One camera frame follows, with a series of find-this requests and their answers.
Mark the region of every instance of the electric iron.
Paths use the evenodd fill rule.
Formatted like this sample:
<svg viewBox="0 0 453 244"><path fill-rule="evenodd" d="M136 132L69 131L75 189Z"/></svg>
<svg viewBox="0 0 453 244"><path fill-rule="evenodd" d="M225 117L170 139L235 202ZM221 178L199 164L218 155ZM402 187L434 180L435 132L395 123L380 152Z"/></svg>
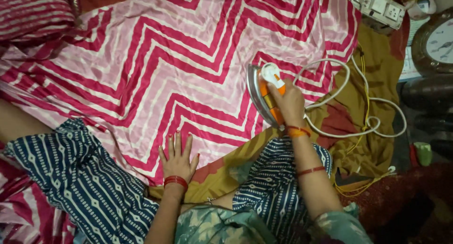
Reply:
<svg viewBox="0 0 453 244"><path fill-rule="evenodd" d="M267 83L274 84L280 94L285 93L285 83L280 79L280 70L274 63L266 63L263 67L249 64L247 68L247 89L258 113L275 128L284 128L285 121L277 108Z"/></svg>

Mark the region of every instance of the clock face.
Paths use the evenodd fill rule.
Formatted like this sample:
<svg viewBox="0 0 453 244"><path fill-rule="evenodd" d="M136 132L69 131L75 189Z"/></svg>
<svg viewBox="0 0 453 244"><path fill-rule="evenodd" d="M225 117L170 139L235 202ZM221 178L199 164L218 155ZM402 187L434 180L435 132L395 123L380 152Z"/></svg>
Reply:
<svg viewBox="0 0 453 244"><path fill-rule="evenodd" d="M441 63L453 63L453 19L438 28L428 38L426 43L428 55Z"/></svg>

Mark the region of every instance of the wall clock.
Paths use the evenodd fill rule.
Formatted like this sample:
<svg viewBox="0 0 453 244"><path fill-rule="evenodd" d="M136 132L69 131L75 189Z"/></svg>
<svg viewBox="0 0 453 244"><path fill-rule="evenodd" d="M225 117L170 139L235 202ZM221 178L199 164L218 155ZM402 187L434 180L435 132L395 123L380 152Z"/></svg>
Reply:
<svg viewBox="0 0 453 244"><path fill-rule="evenodd" d="M418 29L412 60L422 76L453 73L453 7L432 15Z"/></svg>

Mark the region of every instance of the white power cord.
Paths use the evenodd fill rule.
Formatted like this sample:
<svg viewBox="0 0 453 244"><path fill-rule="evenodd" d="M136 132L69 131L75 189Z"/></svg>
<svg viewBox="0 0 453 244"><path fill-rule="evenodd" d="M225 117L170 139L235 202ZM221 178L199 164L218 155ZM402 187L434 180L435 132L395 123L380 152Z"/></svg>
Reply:
<svg viewBox="0 0 453 244"><path fill-rule="evenodd" d="M354 60L354 57L351 57L352 58L352 63L354 64L354 67L356 68L357 72L360 74L360 76L362 76L363 78L363 81L365 83L365 89L366 89L366 93L369 94L369 89L368 89L368 81L366 80L365 78L365 75L362 73L362 71L360 71L359 67L357 66L355 60ZM304 66L302 68L302 70L299 71L299 73L296 75L294 81L293 81L293 84L295 85L296 84L296 80L299 79L300 75L303 73L304 70L306 70L308 67L310 67L311 65L313 64L316 64L316 63L320 63L320 62L325 62L325 61L329 61L329 62L334 62L334 63L337 63L341 66L343 66L343 68L345 68L346 70L346 78L345 78L345 81L344 83L337 89L337 91L329 98L327 98L326 100L320 102L320 103L317 103L317 104L312 104L312 105L309 105L307 106L305 109L310 109L310 108L316 108L316 107L319 107L319 106L322 106L324 104L326 104L328 101L332 100L333 98L335 98L335 96L337 96L342 90L343 88L346 86L346 84L348 83L349 81L349 77L351 75L351 70L349 69L349 67L343 63L342 61L338 61L336 59L332 59L332 58L324 58L324 59L320 59L320 60L317 60L317 61L314 61L314 62L311 62L309 63L308 65ZM328 137L334 137L334 138L347 138L347 137L354 137L354 136L360 136L360 135L364 135L364 134L368 134L370 132L374 132L375 134L379 135L379 136L382 136L382 137L387 137L387 138L393 138L393 137L397 137L403 133L405 133L406 131L406 128L407 128L407 122L406 122L406 117L404 116L404 113L403 111L401 110L401 108L398 107L398 105L396 105L395 103L389 101L389 100L386 100L386 99L382 99L382 98L377 98L377 97L369 97L370 98L370 101L379 101L379 102L385 102L385 103L388 103L390 104L391 106L393 106L395 109L398 110L398 112L401 114L401 117L403 118L403 124L404 124L404 127L403 127L403 130L401 130L399 133L397 134L394 134L394 135L387 135L387 134L383 134L383 133L380 133L377 131L377 128L379 128L379 126L381 125L381 120L377 117L374 117L374 116L368 116L368 119L366 119L366 124L368 126L371 127L371 123L370 123L370 120L371 119L375 119L377 121L377 124L372 127L371 129L367 130L367 131L364 131L364 132L358 132L358 133L351 133L351 134L345 134L345 135L336 135L336 134L330 134L330 133L326 133L324 131L321 131L319 130L318 128L316 128L313 123L311 122L310 118L307 116L307 121L309 122L309 125L311 126L311 128L322 134L322 135L325 135L325 136L328 136Z"/></svg>

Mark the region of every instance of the woman's left hand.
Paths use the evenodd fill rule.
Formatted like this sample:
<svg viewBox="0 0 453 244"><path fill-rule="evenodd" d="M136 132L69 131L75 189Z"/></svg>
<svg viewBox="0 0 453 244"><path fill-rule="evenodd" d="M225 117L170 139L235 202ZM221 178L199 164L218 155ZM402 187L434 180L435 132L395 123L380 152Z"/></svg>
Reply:
<svg viewBox="0 0 453 244"><path fill-rule="evenodd" d="M192 179L195 170L197 169L200 154L197 154L192 162L190 162L190 150L192 148L192 135L189 134L184 147L184 152L181 148L181 133L179 131L174 135L168 136L168 159L165 156L164 149L159 146L159 157L164 166L164 178L168 176L179 176L189 183Z"/></svg>

